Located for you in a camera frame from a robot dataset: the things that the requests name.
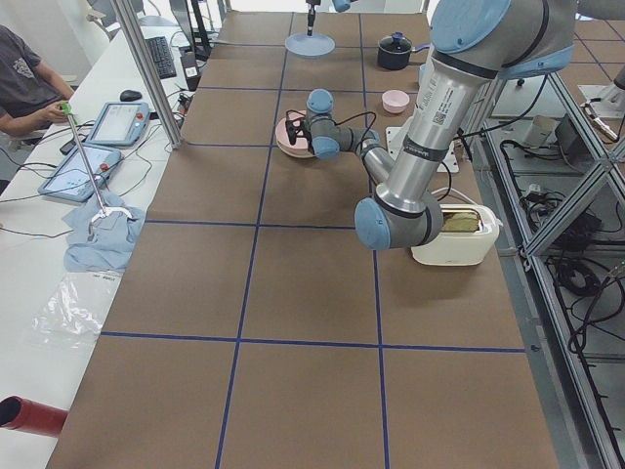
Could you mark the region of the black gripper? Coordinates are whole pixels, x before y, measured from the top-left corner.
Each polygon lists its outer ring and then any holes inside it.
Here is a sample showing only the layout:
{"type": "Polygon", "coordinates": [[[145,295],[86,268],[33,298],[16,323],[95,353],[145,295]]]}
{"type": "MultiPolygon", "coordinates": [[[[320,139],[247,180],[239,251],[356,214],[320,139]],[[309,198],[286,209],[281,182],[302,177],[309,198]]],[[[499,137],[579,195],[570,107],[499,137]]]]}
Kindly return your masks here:
{"type": "Polygon", "coordinates": [[[320,5],[320,0],[306,0],[306,3],[309,5],[307,13],[307,35],[312,36],[315,23],[315,8],[320,5]]]}
{"type": "Polygon", "coordinates": [[[297,142],[303,139],[305,148],[309,148],[309,138],[306,130],[306,113],[301,110],[287,109],[285,111],[285,131],[288,143],[291,147],[296,147],[297,142]]]}

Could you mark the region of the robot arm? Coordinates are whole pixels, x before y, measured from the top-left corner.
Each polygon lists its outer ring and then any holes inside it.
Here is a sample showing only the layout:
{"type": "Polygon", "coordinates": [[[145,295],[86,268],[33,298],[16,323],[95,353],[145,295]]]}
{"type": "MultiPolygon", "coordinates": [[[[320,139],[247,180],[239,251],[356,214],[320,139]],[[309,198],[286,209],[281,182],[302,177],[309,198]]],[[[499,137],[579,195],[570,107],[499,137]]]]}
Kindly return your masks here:
{"type": "Polygon", "coordinates": [[[313,90],[299,119],[287,119],[291,143],[330,159],[359,157],[375,184],[354,212],[356,234],[371,250],[424,245],[443,216],[428,191],[479,88],[495,78],[526,78],[564,68],[572,57],[574,1],[441,1],[431,22],[430,53],[412,120],[396,157],[372,130],[338,124],[333,97],[313,90]]]}
{"type": "MultiPolygon", "coordinates": [[[[332,0],[331,3],[337,13],[344,13],[355,1],[356,0],[332,0]]],[[[306,4],[308,6],[307,35],[312,36],[316,17],[316,8],[321,5],[321,0],[306,0],[306,4]]]]}

